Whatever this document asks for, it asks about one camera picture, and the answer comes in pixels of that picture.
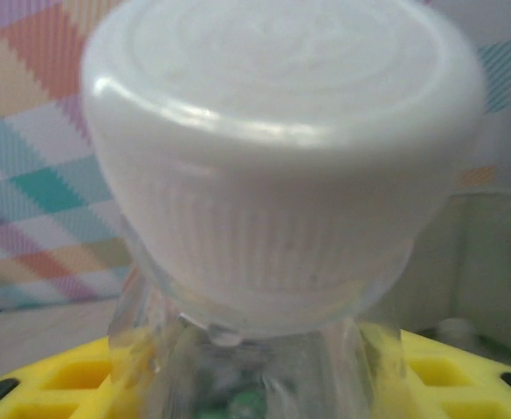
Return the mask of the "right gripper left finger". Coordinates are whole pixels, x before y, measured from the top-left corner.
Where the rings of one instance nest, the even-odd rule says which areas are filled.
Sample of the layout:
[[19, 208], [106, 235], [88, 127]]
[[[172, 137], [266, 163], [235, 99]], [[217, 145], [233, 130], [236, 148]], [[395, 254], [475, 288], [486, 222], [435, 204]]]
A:
[[0, 377], [0, 418], [138, 418], [150, 338], [94, 340]]

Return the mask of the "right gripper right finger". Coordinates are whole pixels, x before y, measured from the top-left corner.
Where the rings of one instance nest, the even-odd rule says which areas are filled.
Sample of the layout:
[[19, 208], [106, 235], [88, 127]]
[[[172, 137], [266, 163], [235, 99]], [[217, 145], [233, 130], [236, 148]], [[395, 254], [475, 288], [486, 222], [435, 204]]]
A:
[[511, 367], [409, 332], [381, 332], [382, 418], [511, 418]]

